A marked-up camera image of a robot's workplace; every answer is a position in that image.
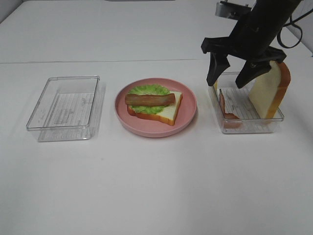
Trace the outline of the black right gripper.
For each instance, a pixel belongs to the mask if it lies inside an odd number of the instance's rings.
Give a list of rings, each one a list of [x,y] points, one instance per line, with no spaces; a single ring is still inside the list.
[[[235,81],[239,89],[269,72],[270,60],[283,62],[286,54],[270,44],[299,4],[298,0],[258,0],[248,14],[236,20],[229,36],[205,38],[201,49],[210,52],[208,86],[230,67],[228,55],[246,60]]]

